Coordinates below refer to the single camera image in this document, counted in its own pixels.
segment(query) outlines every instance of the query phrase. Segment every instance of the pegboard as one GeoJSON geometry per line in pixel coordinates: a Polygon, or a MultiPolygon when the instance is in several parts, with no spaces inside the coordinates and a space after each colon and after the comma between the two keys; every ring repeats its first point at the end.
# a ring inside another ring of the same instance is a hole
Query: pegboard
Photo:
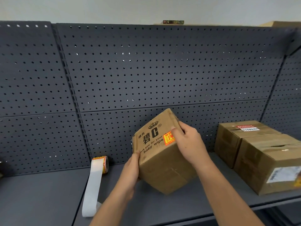
{"type": "Polygon", "coordinates": [[[286,57],[272,98],[292,95],[301,95],[301,50],[286,57]]]}
{"type": "Polygon", "coordinates": [[[0,22],[0,117],[74,112],[50,22],[0,22]]]}
{"type": "Polygon", "coordinates": [[[301,95],[271,98],[261,121],[301,140],[301,95]]]}
{"type": "Polygon", "coordinates": [[[57,24],[81,112],[268,98],[294,29],[57,24]]]}
{"type": "Polygon", "coordinates": [[[167,108],[196,128],[213,151],[219,123],[259,120],[266,99],[82,113],[92,157],[108,155],[110,163],[125,163],[132,155],[132,136],[167,108]]]}
{"type": "Polygon", "coordinates": [[[90,166],[75,112],[0,118],[0,135],[5,175],[90,166]]]}

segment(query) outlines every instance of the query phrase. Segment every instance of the hand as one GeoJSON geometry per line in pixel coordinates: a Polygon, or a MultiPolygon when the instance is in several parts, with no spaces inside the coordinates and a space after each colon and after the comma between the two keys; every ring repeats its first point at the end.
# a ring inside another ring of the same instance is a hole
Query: hand
{"type": "Polygon", "coordinates": [[[139,175],[139,160],[140,152],[132,154],[129,160],[123,166],[121,175],[115,186],[118,193],[125,194],[128,200],[132,199],[134,187],[139,175]]]}
{"type": "Polygon", "coordinates": [[[198,131],[181,121],[179,121],[179,125],[184,133],[174,126],[171,127],[171,133],[175,137],[175,141],[184,158],[194,167],[211,161],[198,131]]]}

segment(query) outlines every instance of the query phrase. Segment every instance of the crown logo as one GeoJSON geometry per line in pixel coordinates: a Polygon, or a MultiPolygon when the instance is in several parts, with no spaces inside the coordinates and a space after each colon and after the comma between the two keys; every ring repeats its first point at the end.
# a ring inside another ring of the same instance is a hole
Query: crown logo
{"type": "Polygon", "coordinates": [[[151,123],[148,129],[151,129],[152,127],[155,127],[158,124],[159,121],[156,121],[155,123],[151,123]]]}

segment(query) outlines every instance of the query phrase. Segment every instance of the white label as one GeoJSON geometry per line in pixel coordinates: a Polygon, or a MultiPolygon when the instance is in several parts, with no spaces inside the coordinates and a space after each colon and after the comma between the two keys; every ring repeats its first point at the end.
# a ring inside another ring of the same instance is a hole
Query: white label
{"type": "Polygon", "coordinates": [[[295,181],[301,171],[300,167],[277,167],[266,183],[295,181]]]}
{"type": "Polygon", "coordinates": [[[250,131],[259,131],[260,129],[254,127],[254,128],[241,128],[244,132],[250,132],[250,131]]]}

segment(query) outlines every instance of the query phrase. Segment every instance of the sticker roll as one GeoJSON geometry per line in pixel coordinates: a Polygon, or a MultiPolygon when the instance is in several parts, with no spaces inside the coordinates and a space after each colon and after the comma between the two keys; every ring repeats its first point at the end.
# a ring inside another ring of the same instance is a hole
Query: sticker roll
{"type": "Polygon", "coordinates": [[[100,208],[101,203],[97,201],[101,183],[101,177],[109,170],[108,157],[101,156],[91,161],[90,175],[82,204],[82,216],[93,217],[100,208]]]}

